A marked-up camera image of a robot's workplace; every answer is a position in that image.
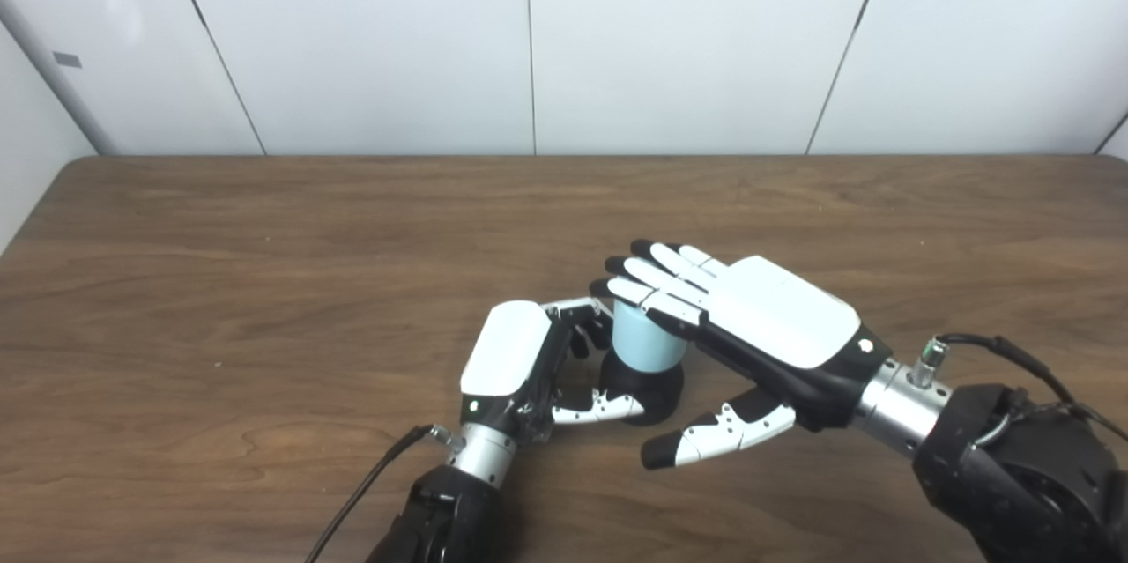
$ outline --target wooden table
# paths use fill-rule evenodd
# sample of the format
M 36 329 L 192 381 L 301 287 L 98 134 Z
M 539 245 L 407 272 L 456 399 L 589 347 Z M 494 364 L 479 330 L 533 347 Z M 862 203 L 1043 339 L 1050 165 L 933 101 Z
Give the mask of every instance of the wooden table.
M 1112 158 L 96 158 L 0 258 L 0 560 L 301 561 L 394 438 L 457 422 L 493 305 L 584 294 L 636 237 L 766 255 L 902 361 L 1006 334 L 1128 423 Z M 979 561 L 860 433 L 643 470 L 647 437 L 746 388 L 700 353 L 686 370 L 660 429 L 520 451 L 510 560 Z M 1048 395 L 972 350 L 944 373 Z M 363 560 L 441 456 L 396 461 L 324 560 Z

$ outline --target white finger segment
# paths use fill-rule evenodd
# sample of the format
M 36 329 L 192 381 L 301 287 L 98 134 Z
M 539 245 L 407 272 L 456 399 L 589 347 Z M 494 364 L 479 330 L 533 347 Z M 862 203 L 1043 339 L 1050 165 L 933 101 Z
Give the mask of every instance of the white finger segment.
M 599 389 L 592 389 L 591 395 L 592 405 L 588 411 L 553 407 L 553 422 L 556 424 L 591 424 L 606 420 L 623 420 L 643 413 L 642 405 L 627 394 L 608 399 L 607 392 L 600 393 Z

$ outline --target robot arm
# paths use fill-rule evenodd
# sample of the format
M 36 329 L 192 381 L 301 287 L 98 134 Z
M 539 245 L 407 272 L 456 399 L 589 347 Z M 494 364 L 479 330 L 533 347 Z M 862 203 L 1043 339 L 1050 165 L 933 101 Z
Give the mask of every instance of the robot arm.
M 608 360 L 618 362 L 609 350 L 613 325 L 611 314 L 592 298 L 495 306 L 462 371 L 461 431 L 431 429 L 450 452 L 443 464 L 415 480 L 404 510 L 368 563 L 495 558 L 503 538 L 500 490 L 519 447 L 546 441 L 556 423 L 653 417 L 644 404 L 652 398 L 636 398 L 614 386 L 571 399 L 557 388 L 570 351 L 588 355 L 585 340 L 608 350 L 605 370 Z M 680 366 L 677 371 L 680 377 Z
M 1049 371 L 1003 338 L 933 340 L 916 366 L 892 358 L 848 305 L 763 257 L 726 266 L 693 246 L 635 241 L 592 284 L 644 310 L 757 387 L 643 447 L 647 468 L 766 441 L 792 423 L 854 426 L 906 456 L 928 501 L 992 563 L 1126 563 L 1126 475 Z M 948 343 L 975 341 L 1047 379 L 1063 403 L 1002 385 L 935 380 Z

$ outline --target black fingertip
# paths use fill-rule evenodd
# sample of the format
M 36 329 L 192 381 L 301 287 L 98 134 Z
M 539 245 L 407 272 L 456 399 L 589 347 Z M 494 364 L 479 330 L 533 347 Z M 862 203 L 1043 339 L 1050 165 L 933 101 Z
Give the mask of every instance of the black fingertip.
M 610 327 L 603 327 L 602 323 L 590 320 L 583 331 L 588 333 L 588 338 L 591 340 L 592 345 L 597 350 L 609 350 L 611 348 Z
M 654 261 L 654 255 L 650 254 L 651 247 L 656 244 L 653 239 L 635 239 L 631 243 L 631 254 L 647 261 Z
M 627 258 L 622 256 L 607 257 L 603 262 L 603 270 L 611 274 L 618 274 L 620 276 L 629 276 L 627 273 Z
M 641 451 L 642 467 L 646 470 L 672 467 L 678 457 L 679 443 L 681 443 L 681 431 L 671 431 L 646 440 Z
M 569 411 L 591 411 L 591 407 L 594 406 L 594 401 L 591 397 L 591 389 L 564 387 L 559 389 L 559 395 L 553 404 Z
M 570 345 L 572 346 L 572 355 L 580 360 L 591 355 L 590 350 L 588 350 L 588 343 L 583 340 L 583 333 L 579 326 L 576 326 L 575 332 L 572 334 Z
M 591 293 L 592 297 L 601 299 L 617 298 L 616 294 L 611 292 L 611 289 L 607 287 L 608 281 L 610 281 L 610 279 L 597 279 L 596 281 L 592 281 L 591 284 L 588 285 L 588 292 Z

